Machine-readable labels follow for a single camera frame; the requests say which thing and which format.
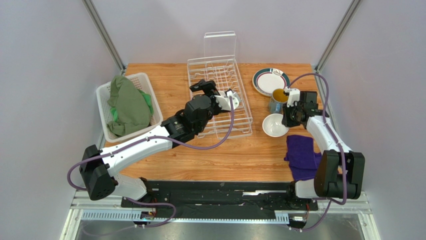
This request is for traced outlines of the blue butterfly mug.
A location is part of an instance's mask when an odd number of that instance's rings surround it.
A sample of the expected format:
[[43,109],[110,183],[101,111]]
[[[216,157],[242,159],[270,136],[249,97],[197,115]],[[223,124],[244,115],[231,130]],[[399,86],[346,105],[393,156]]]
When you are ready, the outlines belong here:
[[268,110],[271,114],[281,114],[283,106],[287,103],[289,97],[286,95],[284,89],[275,89],[272,92],[268,103]]

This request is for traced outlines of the beige plate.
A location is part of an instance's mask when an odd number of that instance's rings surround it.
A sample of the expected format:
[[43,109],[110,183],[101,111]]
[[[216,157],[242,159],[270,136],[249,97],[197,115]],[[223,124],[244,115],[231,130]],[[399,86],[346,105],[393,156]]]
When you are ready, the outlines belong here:
[[255,90],[266,97],[271,97],[274,90],[284,89],[290,85],[290,79],[286,73],[271,67],[258,70],[251,82]]

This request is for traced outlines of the white flower-shaped bowl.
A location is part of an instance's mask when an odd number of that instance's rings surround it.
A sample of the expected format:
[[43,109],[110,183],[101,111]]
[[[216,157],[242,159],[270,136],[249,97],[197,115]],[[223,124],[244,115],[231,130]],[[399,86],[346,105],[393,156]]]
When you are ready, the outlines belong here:
[[263,132],[269,137],[279,138],[286,135],[289,128],[282,124],[283,115],[273,113],[268,115],[262,122]]

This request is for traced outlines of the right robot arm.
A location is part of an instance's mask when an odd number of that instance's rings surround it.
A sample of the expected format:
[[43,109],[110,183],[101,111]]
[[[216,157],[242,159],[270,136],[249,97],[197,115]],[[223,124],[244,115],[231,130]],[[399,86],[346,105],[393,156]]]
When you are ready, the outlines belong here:
[[331,125],[325,109],[319,109],[317,92],[285,87],[288,100],[283,105],[282,124],[287,128],[303,126],[321,151],[315,177],[296,180],[292,193],[299,199],[330,200],[344,205],[361,196],[365,156],[348,147]]

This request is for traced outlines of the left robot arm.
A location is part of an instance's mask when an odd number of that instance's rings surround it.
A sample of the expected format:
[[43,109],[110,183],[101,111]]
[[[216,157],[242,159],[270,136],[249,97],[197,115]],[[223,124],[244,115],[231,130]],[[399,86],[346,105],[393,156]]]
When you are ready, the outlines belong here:
[[92,201],[116,195],[139,200],[147,194],[144,181],[121,175],[133,163],[153,154],[178,147],[203,132],[207,123],[220,113],[232,113],[240,99],[231,89],[220,91],[212,80],[200,80],[191,85],[192,92],[202,91],[185,104],[175,115],[159,126],[115,147],[98,149],[88,146],[77,165],[85,185],[84,190]]

